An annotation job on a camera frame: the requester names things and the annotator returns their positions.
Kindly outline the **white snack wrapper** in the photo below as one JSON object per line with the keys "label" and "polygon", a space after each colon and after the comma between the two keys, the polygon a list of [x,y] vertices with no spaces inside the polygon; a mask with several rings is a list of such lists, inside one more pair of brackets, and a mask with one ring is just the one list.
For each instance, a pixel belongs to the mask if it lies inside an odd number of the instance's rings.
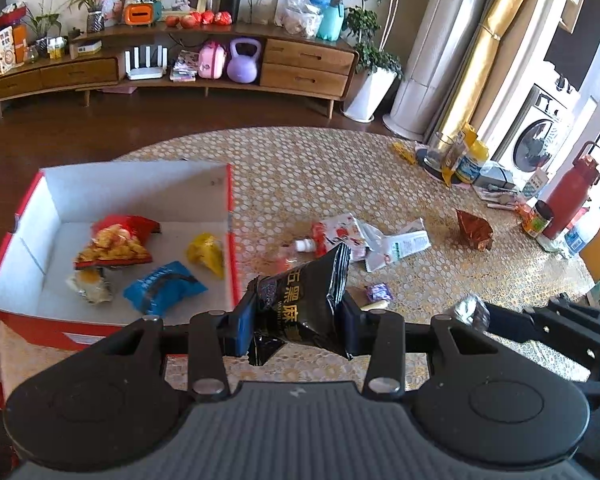
{"label": "white snack wrapper", "polygon": [[360,223],[360,229],[368,247],[365,269],[370,273],[431,246],[422,218],[408,222],[402,231],[393,235],[386,235],[366,222]]}

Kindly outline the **red water bottle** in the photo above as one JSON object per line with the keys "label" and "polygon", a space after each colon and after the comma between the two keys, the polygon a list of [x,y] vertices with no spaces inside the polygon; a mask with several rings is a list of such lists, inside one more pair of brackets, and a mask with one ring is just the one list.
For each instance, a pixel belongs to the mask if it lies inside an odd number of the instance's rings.
{"label": "red water bottle", "polygon": [[572,167],[545,200],[553,213],[553,219],[542,232],[549,240],[558,237],[585,203],[590,189],[600,182],[598,161],[591,155],[594,148],[600,151],[600,144],[586,141],[582,145]]}

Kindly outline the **silver foil candy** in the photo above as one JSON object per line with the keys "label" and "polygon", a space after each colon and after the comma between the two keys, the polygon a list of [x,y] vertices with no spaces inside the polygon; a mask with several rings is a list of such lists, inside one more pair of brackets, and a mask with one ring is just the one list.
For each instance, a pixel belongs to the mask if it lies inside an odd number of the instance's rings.
{"label": "silver foil candy", "polygon": [[482,299],[469,294],[452,307],[452,315],[458,322],[471,326],[479,332],[486,332],[490,325],[490,311]]}

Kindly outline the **yellow snack packet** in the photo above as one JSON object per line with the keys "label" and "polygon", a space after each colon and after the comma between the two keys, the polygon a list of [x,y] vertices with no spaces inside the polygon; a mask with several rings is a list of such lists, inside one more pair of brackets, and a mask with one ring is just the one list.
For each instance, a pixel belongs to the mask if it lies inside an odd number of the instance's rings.
{"label": "yellow snack packet", "polygon": [[191,263],[201,264],[220,280],[224,278],[222,245],[213,234],[197,235],[186,248],[186,258]]}

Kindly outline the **grey box on table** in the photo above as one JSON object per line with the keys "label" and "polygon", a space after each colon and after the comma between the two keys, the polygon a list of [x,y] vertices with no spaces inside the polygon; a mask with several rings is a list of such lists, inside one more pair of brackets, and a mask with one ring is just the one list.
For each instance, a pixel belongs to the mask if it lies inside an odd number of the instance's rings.
{"label": "grey box on table", "polygon": [[513,174],[499,162],[487,160],[478,173],[474,182],[478,188],[496,188],[497,190],[511,190],[515,187]]}

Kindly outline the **black sesame snack bag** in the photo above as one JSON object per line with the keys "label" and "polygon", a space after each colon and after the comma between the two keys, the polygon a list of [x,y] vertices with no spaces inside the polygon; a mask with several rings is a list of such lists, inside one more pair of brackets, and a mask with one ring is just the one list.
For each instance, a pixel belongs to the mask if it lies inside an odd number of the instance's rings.
{"label": "black sesame snack bag", "polygon": [[339,313],[350,258],[351,249],[339,244],[311,262],[258,279],[248,350],[251,365],[264,365],[285,344],[350,358]]}

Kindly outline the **red cardboard box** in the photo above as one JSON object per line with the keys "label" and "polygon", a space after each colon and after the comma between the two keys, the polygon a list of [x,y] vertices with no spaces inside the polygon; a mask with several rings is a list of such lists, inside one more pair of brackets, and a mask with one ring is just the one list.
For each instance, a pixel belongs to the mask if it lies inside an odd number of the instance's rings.
{"label": "red cardboard box", "polygon": [[232,310],[239,285],[226,162],[94,162],[42,169],[0,247],[0,320],[32,344],[79,349],[146,314],[168,325]]}

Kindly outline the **dark red foil bag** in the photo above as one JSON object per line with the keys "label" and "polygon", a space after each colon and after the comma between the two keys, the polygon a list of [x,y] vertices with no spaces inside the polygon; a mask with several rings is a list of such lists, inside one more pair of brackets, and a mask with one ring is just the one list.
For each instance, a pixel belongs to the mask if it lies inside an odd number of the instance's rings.
{"label": "dark red foil bag", "polygon": [[493,229],[486,219],[475,216],[468,211],[456,211],[460,235],[472,249],[490,250],[493,245]]}

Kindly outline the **small yellow wrapper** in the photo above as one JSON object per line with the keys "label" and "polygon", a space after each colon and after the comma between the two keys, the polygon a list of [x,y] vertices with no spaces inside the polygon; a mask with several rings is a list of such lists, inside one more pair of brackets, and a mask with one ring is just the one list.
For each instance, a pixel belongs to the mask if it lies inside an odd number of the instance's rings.
{"label": "small yellow wrapper", "polygon": [[410,165],[415,165],[417,162],[415,152],[408,145],[396,141],[391,144],[392,150],[400,157],[400,159],[405,160]]}

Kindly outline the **white red drink pouch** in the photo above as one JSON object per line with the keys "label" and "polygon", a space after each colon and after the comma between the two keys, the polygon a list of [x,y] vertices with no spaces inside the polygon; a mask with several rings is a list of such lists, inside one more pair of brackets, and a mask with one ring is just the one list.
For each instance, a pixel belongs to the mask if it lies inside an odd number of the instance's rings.
{"label": "white red drink pouch", "polygon": [[336,217],[313,222],[310,235],[295,240],[292,247],[296,252],[321,257],[339,244],[345,244],[350,249],[350,259],[353,262],[365,259],[368,245],[358,220],[352,214],[338,214]]}

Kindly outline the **teal water jug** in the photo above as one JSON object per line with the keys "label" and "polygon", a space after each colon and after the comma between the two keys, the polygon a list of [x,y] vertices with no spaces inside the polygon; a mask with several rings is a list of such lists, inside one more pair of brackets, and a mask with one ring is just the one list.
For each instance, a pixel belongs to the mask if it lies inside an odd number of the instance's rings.
{"label": "teal water jug", "polygon": [[322,12],[322,21],[317,38],[335,42],[340,38],[344,21],[343,0],[310,0]]}

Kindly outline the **red chips bag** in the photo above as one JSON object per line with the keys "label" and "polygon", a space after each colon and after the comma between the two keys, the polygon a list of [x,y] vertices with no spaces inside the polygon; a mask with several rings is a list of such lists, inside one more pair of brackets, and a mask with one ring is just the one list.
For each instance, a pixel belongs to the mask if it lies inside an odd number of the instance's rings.
{"label": "red chips bag", "polygon": [[91,240],[74,259],[74,268],[115,268],[151,263],[152,255],[146,244],[152,234],[160,233],[161,224],[155,220],[110,214],[92,225]]}

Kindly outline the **blue snack bag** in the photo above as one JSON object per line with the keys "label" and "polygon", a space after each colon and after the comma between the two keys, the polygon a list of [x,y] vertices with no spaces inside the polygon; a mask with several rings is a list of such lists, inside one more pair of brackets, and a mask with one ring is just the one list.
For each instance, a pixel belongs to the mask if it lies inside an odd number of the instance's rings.
{"label": "blue snack bag", "polygon": [[163,316],[182,300],[207,291],[183,263],[172,261],[134,281],[123,297],[142,315]]}

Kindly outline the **green orange pastry packet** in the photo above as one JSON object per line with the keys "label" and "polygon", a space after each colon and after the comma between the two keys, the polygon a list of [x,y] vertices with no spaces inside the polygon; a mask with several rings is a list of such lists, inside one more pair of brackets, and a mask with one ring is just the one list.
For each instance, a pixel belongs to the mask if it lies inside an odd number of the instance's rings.
{"label": "green orange pastry packet", "polygon": [[67,285],[90,304],[110,302],[114,296],[104,270],[97,266],[75,270],[66,279]]}

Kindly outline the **yellow lid wipes canister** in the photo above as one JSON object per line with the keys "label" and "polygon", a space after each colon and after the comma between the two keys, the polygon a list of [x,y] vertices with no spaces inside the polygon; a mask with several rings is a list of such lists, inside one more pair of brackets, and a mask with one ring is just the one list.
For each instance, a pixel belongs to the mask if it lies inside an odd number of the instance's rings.
{"label": "yellow lid wipes canister", "polygon": [[489,149],[483,142],[475,140],[457,165],[455,174],[458,180],[471,184],[480,176],[484,163],[489,159]]}

